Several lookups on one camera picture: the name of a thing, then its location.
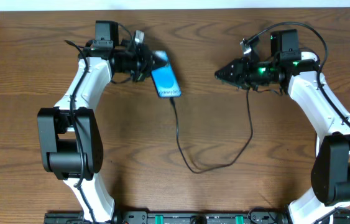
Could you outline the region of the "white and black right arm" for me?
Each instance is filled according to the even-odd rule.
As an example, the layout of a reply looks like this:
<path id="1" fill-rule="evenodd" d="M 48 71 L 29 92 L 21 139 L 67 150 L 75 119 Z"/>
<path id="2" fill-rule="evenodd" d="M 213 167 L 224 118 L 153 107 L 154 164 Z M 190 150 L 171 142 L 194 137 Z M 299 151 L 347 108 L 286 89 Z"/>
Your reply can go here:
<path id="1" fill-rule="evenodd" d="M 299 105 L 316 132 L 315 163 L 310 189 L 289 204 L 283 220 L 334 223 L 350 206 L 350 113 L 326 82 L 324 60 L 299 46 L 297 30 L 273 31 L 271 55 L 265 61 L 254 52 L 258 40 L 243 40 L 244 55 L 214 75 L 243 90 L 278 84 Z"/>

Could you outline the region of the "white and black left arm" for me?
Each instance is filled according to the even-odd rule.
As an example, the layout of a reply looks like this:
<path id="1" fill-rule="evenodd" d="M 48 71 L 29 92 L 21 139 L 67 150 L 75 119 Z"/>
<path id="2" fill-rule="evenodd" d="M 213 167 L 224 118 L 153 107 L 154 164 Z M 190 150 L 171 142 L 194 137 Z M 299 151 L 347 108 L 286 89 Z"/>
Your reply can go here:
<path id="1" fill-rule="evenodd" d="M 96 21 L 95 37 L 84 46 L 66 41 L 78 51 L 77 73 L 53 107 L 39 110 L 37 126 L 44 169 L 71 188 L 82 210 L 48 212 L 44 223 L 123 221 L 99 173 L 104 149 L 94 112 L 115 73 L 142 82 L 167 62 L 149 49 L 141 30 L 120 40 L 122 27 L 115 21 Z"/>

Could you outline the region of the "blue Galaxy smartphone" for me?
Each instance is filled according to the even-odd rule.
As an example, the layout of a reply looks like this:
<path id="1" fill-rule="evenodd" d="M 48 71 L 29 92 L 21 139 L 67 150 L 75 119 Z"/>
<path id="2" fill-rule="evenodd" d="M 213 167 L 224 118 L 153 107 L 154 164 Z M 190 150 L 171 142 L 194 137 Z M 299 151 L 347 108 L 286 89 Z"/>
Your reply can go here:
<path id="1" fill-rule="evenodd" d="M 152 79 L 160 98 L 177 98 L 182 95 L 170 61 L 166 67 L 152 70 Z"/>

